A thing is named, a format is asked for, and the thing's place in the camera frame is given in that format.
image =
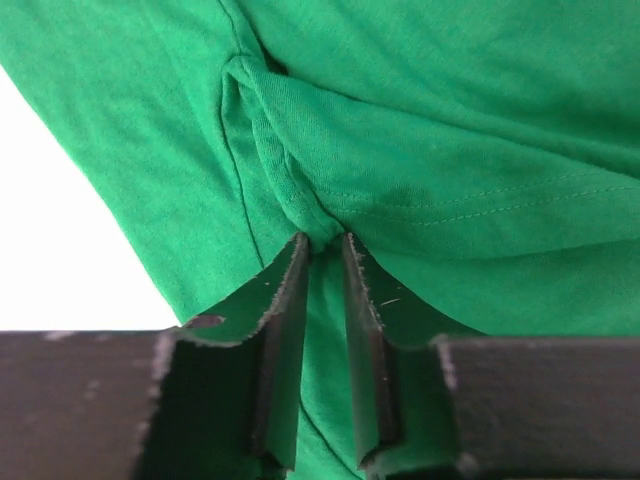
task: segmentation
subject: green t-shirt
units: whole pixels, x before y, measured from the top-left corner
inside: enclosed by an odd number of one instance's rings
[[[181,321],[310,236],[292,478],[358,475],[345,230],[483,332],[640,332],[638,1],[4,0],[0,64]]]

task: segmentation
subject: black bar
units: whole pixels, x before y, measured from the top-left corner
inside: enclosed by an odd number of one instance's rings
[[[359,467],[371,480],[457,478],[453,413],[431,344],[476,332],[423,302],[355,236],[342,252]]]
[[[284,479],[308,254],[297,235],[188,328],[0,334],[1,477]]]
[[[444,339],[460,470],[640,478],[640,339]]]

